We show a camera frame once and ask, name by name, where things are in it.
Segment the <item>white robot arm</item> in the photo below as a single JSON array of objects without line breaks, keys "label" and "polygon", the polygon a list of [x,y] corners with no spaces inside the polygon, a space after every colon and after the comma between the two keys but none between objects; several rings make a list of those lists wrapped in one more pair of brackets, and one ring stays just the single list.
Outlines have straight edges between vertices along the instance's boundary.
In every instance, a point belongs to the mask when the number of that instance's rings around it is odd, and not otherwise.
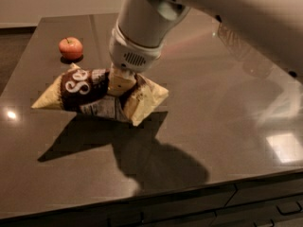
[{"label": "white robot arm", "polygon": [[113,66],[149,70],[168,34],[193,10],[302,80],[303,0],[124,0],[109,45]]}]

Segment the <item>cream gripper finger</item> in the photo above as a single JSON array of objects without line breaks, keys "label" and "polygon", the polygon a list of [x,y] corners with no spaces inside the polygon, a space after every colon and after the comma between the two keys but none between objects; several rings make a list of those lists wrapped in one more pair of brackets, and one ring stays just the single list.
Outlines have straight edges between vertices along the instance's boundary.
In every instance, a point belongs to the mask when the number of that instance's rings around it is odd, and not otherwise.
[{"label": "cream gripper finger", "polygon": [[110,68],[108,80],[107,93],[111,96],[122,96],[136,84],[134,72],[128,69],[120,69],[113,64]]}]

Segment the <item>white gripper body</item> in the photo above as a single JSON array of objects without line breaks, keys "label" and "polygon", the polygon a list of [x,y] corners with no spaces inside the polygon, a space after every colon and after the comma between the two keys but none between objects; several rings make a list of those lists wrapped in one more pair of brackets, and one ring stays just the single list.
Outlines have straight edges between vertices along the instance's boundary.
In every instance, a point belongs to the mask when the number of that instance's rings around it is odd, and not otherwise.
[{"label": "white gripper body", "polygon": [[114,66],[141,73],[161,56],[163,27],[158,23],[128,24],[117,20],[109,52]]}]

